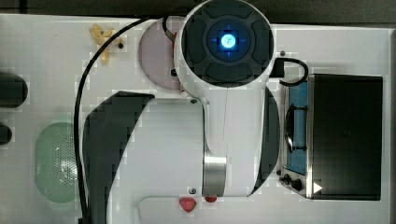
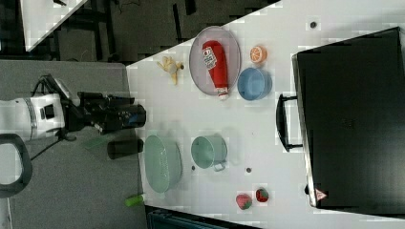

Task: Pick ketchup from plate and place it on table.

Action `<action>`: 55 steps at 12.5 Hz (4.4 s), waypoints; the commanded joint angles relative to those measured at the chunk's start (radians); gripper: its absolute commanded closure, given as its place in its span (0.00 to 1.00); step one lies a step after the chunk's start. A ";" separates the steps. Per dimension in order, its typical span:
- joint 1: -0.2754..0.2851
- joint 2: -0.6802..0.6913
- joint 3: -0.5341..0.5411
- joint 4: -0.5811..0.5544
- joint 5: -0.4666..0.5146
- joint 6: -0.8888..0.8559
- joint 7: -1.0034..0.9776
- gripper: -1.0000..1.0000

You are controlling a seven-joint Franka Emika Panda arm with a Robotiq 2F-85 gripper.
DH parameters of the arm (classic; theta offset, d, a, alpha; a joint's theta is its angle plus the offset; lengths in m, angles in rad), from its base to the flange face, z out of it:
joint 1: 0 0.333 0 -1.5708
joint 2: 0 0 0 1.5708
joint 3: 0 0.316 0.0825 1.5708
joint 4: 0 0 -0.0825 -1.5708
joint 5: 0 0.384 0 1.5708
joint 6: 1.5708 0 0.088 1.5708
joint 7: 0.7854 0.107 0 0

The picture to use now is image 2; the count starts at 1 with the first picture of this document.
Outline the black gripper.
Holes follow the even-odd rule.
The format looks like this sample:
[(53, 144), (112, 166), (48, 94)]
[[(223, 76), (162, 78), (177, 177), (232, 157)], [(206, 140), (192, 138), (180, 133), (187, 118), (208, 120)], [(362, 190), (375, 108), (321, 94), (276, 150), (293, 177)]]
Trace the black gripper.
[(79, 103), (65, 102), (65, 128), (69, 132), (93, 126), (101, 134), (140, 128), (146, 122), (146, 110), (133, 97), (78, 92)]

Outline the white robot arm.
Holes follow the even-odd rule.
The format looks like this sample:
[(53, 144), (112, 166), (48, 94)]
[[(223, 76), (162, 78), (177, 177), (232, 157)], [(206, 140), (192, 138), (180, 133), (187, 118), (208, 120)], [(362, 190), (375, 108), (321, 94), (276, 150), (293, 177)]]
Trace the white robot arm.
[(80, 93), (79, 101), (68, 96), (45, 94), (1, 103), (1, 132), (24, 141), (65, 135), (93, 126), (102, 134), (142, 127), (146, 110), (133, 97)]

